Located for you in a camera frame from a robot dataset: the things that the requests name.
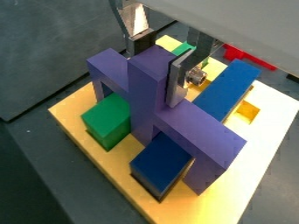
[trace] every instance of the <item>blue block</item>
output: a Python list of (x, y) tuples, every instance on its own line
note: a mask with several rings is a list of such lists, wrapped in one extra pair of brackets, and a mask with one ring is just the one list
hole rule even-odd
[(132, 176), (159, 201), (191, 161), (191, 154), (160, 132), (130, 163)]
[(259, 74), (258, 68), (235, 59), (192, 103), (222, 122)]

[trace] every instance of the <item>green block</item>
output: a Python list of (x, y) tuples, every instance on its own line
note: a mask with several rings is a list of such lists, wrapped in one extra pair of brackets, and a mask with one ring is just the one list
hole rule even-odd
[(186, 41), (172, 50), (175, 56), (182, 55), (188, 49), (195, 49), (195, 46), (190, 45)]
[[(195, 49), (195, 46), (190, 45), (186, 41), (172, 50), (175, 56), (182, 55), (188, 49)], [(203, 69), (208, 65), (208, 58), (202, 62)]]
[(88, 133), (110, 151), (131, 132), (130, 106), (118, 95), (111, 94), (82, 116)]

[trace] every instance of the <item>yellow block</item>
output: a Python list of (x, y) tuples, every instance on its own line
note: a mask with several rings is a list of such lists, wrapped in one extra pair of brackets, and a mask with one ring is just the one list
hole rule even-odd
[(207, 80), (212, 82), (223, 70), (227, 68), (227, 65), (215, 60), (212, 57), (210, 57), (208, 65), (202, 69), (203, 72), (207, 73)]
[(170, 36), (164, 35), (162, 36), (155, 43), (163, 47), (164, 50), (171, 52), (180, 44), (182, 42), (176, 40), (175, 38), (171, 38)]
[(86, 131), (80, 115), (96, 104), (92, 84), (50, 111), (76, 145), (151, 222), (230, 224), (239, 222), (299, 109), (296, 100), (259, 81), (254, 82), (246, 102), (259, 112), (250, 124), (234, 116), (236, 113), (226, 121), (227, 127), (247, 139), (228, 170), (200, 196), (179, 181), (163, 203), (156, 202), (130, 175), (128, 163), (144, 148), (132, 135), (106, 152)]

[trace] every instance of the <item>metal bracket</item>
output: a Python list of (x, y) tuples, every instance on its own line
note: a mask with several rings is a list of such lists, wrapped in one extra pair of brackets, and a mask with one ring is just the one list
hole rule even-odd
[(126, 50), (135, 56), (155, 44), (156, 32), (147, 23), (147, 10), (136, 0), (108, 0), (126, 38)]
[(208, 34), (190, 28), (187, 42), (196, 46), (195, 50), (184, 52), (170, 65), (166, 103), (174, 108), (184, 99), (190, 84), (199, 86), (207, 74), (202, 71), (202, 62), (220, 48), (222, 43)]

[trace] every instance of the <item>square hole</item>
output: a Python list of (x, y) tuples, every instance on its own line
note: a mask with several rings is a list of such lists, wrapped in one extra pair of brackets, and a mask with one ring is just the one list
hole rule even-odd
[(258, 116), (259, 110), (260, 109), (251, 103), (243, 101), (238, 106), (234, 116), (236, 116), (244, 123), (251, 124)]

